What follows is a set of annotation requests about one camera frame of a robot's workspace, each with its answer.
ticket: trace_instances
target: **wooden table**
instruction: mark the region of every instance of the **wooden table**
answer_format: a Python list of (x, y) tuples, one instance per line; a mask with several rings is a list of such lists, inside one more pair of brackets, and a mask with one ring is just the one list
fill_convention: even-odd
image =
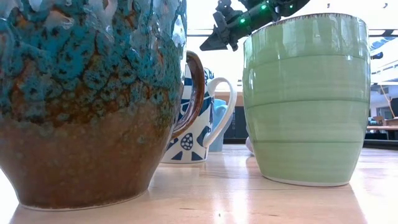
[(368, 130), (398, 131), (398, 126), (368, 126)]
[(398, 152), (363, 149), (351, 183), (300, 187), (263, 178), (244, 146), (224, 146), (208, 161), (161, 164), (143, 196), (77, 212), (17, 206), (0, 175), (0, 223), (398, 223)]

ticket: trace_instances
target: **mug rim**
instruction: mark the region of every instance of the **mug rim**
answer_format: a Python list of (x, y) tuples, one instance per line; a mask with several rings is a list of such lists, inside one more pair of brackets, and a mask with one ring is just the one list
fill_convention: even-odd
[(294, 17), (290, 17), (284, 20), (279, 20), (277, 22), (274, 22), (272, 24), (269, 25), (265, 25), (263, 27), (261, 27), (260, 29), (256, 30), (255, 32), (253, 32), (251, 35), (249, 35), (249, 37), (243, 42), (243, 44), (246, 43), (246, 41), (248, 41), (249, 39), (252, 38), (252, 36), (256, 35), (258, 32), (270, 28), (270, 27), (274, 27), (274, 26), (279, 26), (279, 25), (284, 25), (286, 22), (290, 22), (293, 20), (297, 20), (300, 19), (302, 17), (318, 17), (318, 16), (330, 16), (330, 15), (335, 15), (335, 16), (346, 16), (346, 17), (350, 17), (352, 19), (356, 19), (360, 22), (362, 22), (363, 24), (365, 24), (366, 28), (368, 29), (368, 25), (365, 23), (365, 21), (363, 21), (363, 19), (357, 17), (357, 16), (353, 16), (347, 13), (340, 13), (340, 12), (316, 12), (316, 13), (310, 13), (310, 14), (305, 14), (305, 15), (300, 15), (300, 16), (294, 16)]

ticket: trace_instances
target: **blue and white patterned mug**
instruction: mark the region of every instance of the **blue and white patterned mug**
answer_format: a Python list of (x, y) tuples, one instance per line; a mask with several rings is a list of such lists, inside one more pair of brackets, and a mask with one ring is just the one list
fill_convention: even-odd
[[(212, 128), (214, 95), (216, 87), (222, 82), (226, 82), (229, 85), (229, 103), (226, 113), (223, 115), (217, 127)], [(211, 72), (208, 68), (205, 68), (205, 83), (205, 98), (199, 116), (184, 133), (170, 141), (169, 145), (167, 146), (167, 151), (161, 162), (188, 164), (206, 161), (210, 144), (217, 138), (233, 114), (237, 98), (235, 87), (225, 78), (214, 78), (213, 72)], [(180, 115), (178, 119), (181, 119), (188, 108), (191, 92), (191, 72), (189, 68), (186, 67), (184, 91), (181, 99)]]

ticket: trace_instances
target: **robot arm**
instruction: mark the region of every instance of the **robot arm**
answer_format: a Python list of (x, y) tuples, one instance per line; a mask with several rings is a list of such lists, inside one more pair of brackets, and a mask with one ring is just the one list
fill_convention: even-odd
[(213, 33), (200, 46), (200, 50), (238, 49), (238, 40), (270, 23), (279, 21), (303, 8), (310, 0), (238, 0), (247, 9), (236, 11), (231, 0), (219, 0), (213, 14), (216, 25)]

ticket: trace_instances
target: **ceramic mug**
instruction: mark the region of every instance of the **ceramic mug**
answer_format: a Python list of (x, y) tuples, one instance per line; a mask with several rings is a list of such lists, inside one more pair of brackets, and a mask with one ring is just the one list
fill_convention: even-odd
[[(192, 92), (192, 80), (188, 67), (186, 67), (185, 75), (179, 119), (186, 112)], [(222, 82), (229, 85), (229, 103), (219, 124), (212, 128), (214, 95), (217, 85)], [(190, 128), (170, 141), (162, 162), (187, 164), (206, 161), (209, 145), (216, 139), (233, 114), (237, 98), (235, 87), (225, 78), (215, 78), (213, 72), (208, 68), (205, 68), (205, 84), (205, 95), (199, 116)]]
[[(142, 195), (203, 103), (186, 0), (0, 2), (10, 3), (0, 12), (0, 167), (21, 205), (76, 210)], [(175, 123), (186, 64), (192, 97)]]
[[(214, 110), (213, 110), (213, 128), (215, 128), (223, 118), (223, 115), (226, 112), (227, 105), (225, 100), (219, 100), (215, 99), (214, 100)], [(223, 143), (224, 143), (224, 133), (228, 129), (232, 122), (232, 116), (229, 117), (228, 122), (224, 126), (224, 128), (221, 130), (217, 138), (211, 143), (209, 147), (209, 152), (221, 152), (223, 150)]]
[(369, 62), (366, 24), (346, 14), (285, 19), (245, 41), (244, 109), (264, 177), (349, 182), (366, 132)]

